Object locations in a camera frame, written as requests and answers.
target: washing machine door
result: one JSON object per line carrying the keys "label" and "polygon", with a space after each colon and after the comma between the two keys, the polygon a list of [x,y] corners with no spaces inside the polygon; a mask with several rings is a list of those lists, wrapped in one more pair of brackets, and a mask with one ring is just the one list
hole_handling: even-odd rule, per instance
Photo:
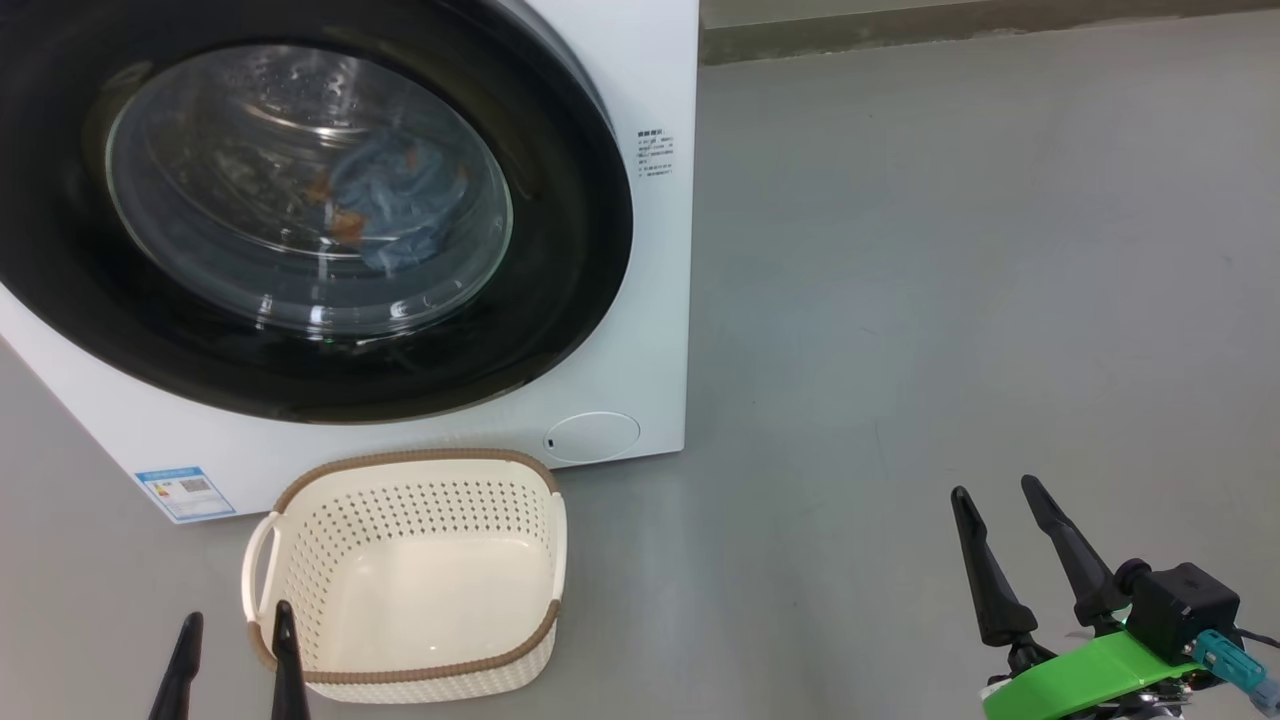
{"label": "washing machine door", "polygon": [[631,247],[600,108],[476,0],[4,0],[0,282],[236,413],[383,421],[529,383]]}

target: cable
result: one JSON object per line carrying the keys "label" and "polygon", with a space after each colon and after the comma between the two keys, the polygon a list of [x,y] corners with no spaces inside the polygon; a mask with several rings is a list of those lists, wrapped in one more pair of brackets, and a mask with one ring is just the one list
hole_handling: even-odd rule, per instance
{"label": "cable", "polygon": [[1268,644],[1268,646],[1275,647],[1275,648],[1280,648],[1280,641],[1277,641],[1275,638],[1268,638],[1267,635],[1260,635],[1257,633],[1251,633],[1251,632],[1243,630],[1240,628],[1236,628],[1235,632],[1240,633],[1242,638],[1251,639],[1253,642],[1260,642],[1262,644]]}

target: glass door window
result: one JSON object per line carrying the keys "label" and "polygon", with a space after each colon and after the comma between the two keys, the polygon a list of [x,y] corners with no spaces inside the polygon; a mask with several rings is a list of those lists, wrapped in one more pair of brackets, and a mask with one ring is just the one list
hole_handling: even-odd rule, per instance
{"label": "glass door window", "polygon": [[320,340],[428,327],[500,264],[512,205],[471,126],[422,86],[287,45],[150,79],[108,142],[133,241],[193,293]]}

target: wall baseboard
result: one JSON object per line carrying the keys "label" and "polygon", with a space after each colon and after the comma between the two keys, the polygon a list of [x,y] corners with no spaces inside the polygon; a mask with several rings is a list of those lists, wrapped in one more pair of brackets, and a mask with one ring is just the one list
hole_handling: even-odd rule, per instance
{"label": "wall baseboard", "polygon": [[978,0],[827,18],[704,28],[700,60],[745,60],[1069,29],[1108,20],[1271,10],[1280,0]]}

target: warning label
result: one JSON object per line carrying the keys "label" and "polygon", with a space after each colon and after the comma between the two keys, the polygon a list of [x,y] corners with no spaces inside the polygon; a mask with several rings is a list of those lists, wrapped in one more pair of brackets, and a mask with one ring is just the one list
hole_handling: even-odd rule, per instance
{"label": "warning label", "polygon": [[669,176],[676,167],[676,138],[659,129],[645,129],[639,133],[640,150],[636,152],[636,165],[640,177],[655,178]]}

